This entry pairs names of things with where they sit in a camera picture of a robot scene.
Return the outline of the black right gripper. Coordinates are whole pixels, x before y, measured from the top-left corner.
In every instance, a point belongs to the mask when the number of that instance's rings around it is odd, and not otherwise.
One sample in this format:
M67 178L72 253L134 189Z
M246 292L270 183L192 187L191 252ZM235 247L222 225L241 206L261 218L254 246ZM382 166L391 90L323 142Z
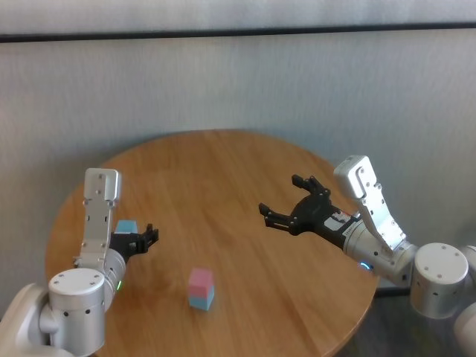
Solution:
M347 239L344 232L352 224L359 222L359 219L335 207L330 199L330 190L314 176L303 178L294 174L292 184L309 194L296 204L290 216L277 213L264 203L259 203L258 209L266 227L286 231L293 236L311 232L338 248L343 248Z

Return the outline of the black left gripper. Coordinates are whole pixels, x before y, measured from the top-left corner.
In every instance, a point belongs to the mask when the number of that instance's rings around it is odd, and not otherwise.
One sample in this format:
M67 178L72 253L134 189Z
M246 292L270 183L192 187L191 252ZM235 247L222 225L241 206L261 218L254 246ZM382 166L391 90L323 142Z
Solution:
M110 241L110 248L118 252L125 263L137 254L147 253L149 248L158 241L158 229L149 223L145 232L137 233L113 233Z

